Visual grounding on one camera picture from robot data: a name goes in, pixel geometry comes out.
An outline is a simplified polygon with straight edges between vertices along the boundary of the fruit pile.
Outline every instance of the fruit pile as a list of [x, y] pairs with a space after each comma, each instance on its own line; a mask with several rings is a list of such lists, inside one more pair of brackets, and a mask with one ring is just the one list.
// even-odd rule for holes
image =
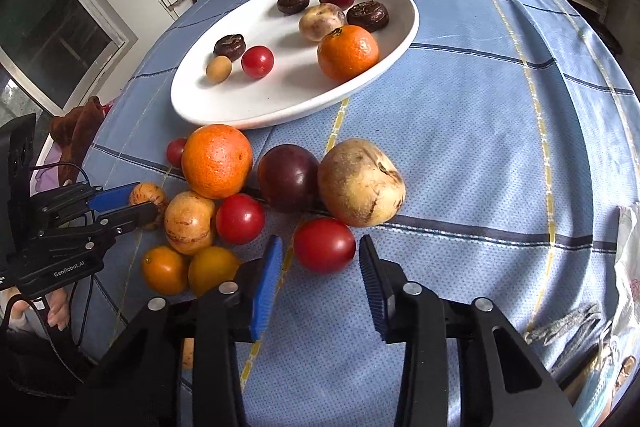
[[[300, 34], [318, 42], [318, 65], [330, 79], [347, 82], [375, 66], [380, 58], [376, 39], [371, 35], [389, 24], [389, 13], [379, 1], [369, 0], [353, 5], [355, 0], [278, 0], [278, 10], [300, 17]], [[351, 7], [345, 14], [343, 10]], [[265, 46], [246, 48], [241, 34], [226, 35], [214, 46], [214, 57], [205, 70], [213, 84], [224, 82], [231, 74], [233, 62], [241, 58], [244, 73], [259, 80], [273, 70], [273, 52]]]
[[[201, 127], [188, 139], [167, 147], [171, 165], [182, 169], [191, 190], [172, 201], [160, 187], [143, 183], [132, 191], [130, 204], [153, 201], [164, 226], [167, 245], [152, 248], [142, 260], [148, 286], [173, 296], [187, 288], [201, 296], [232, 280], [241, 262], [230, 250], [214, 246], [216, 237], [228, 245], [245, 245], [264, 229], [263, 205], [241, 192], [252, 171], [251, 144], [237, 129], [224, 124]], [[257, 166], [261, 200], [277, 212], [322, 212], [301, 224], [293, 238], [300, 264], [327, 274], [344, 269], [353, 259], [356, 241], [349, 227], [373, 227], [388, 221], [404, 201], [404, 182], [391, 160], [376, 145], [348, 139], [318, 162], [294, 144], [267, 151]]]

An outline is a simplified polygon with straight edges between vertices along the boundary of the white door frame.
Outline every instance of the white door frame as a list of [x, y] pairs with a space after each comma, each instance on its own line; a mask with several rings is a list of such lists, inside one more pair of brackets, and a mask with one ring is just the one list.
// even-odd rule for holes
[[138, 40], [135, 33], [125, 24], [107, 0], [78, 0], [78, 2], [113, 42], [107, 45], [89, 67], [64, 107], [58, 106], [42, 90], [38, 89], [0, 47], [0, 64], [38, 105], [54, 116], [63, 116], [96, 94], [113, 68]]

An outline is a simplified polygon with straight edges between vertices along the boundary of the potato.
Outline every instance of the potato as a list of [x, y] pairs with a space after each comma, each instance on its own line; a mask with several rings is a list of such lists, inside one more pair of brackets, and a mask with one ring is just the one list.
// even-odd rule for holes
[[193, 369], [194, 339], [185, 339], [182, 344], [182, 368]]
[[212, 223], [215, 213], [213, 201], [191, 190], [178, 194], [164, 213], [164, 233], [169, 245], [185, 255], [210, 247], [216, 237]]
[[129, 205], [133, 206], [134, 204], [145, 203], [145, 201], [151, 201], [158, 207], [158, 215], [152, 223], [148, 223], [148, 225], [142, 228], [144, 230], [155, 230], [162, 223], [164, 211], [169, 203], [169, 199], [166, 197], [164, 190], [157, 185], [153, 183], [139, 183], [133, 187], [129, 195]]
[[300, 18], [298, 29], [310, 41], [320, 42], [322, 37], [346, 23], [347, 17], [338, 6], [323, 3], [312, 6], [305, 12]]
[[327, 210], [350, 227], [374, 227], [394, 217], [405, 188], [391, 160], [368, 140], [350, 138], [331, 149], [318, 168]]
[[211, 82], [219, 84], [228, 78], [231, 74], [232, 67], [233, 65], [231, 64], [231, 60], [226, 58], [224, 55], [219, 55], [218, 57], [212, 58], [210, 63], [207, 65], [205, 74]]

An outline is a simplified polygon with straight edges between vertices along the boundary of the blue gripper pad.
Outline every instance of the blue gripper pad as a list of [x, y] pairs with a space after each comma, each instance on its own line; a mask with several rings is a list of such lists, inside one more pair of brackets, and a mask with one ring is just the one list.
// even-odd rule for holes
[[272, 235], [262, 254], [262, 274], [254, 294], [254, 312], [249, 326], [254, 342], [260, 339], [269, 322], [283, 260], [282, 240]]
[[136, 185], [138, 185], [138, 182], [96, 192], [96, 195], [87, 203], [87, 206], [99, 214], [129, 206], [129, 195]]
[[395, 296], [386, 280], [384, 267], [369, 235], [365, 235], [360, 240], [359, 250], [360, 273], [367, 292], [373, 325], [380, 333], [382, 340], [386, 341], [389, 332], [388, 308], [395, 305]]

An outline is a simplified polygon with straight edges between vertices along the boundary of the orange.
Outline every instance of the orange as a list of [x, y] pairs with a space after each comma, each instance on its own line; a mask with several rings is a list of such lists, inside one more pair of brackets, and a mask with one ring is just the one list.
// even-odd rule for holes
[[225, 248], [203, 248], [196, 252], [189, 266], [189, 287], [200, 297], [223, 282], [233, 280], [240, 265], [238, 257]]
[[253, 163], [249, 140], [224, 124], [196, 129], [182, 153], [182, 173], [191, 189], [212, 200], [237, 194]]
[[169, 247], [155, 247], [142, 258], [146, 284], [160, 295], [178, 295], [187, 289], [189, 259]]
[[324, 36], [318, 45], [318, 65], [341, 84], [378, 63], [378, 43], [366, 29], [346, 25]]

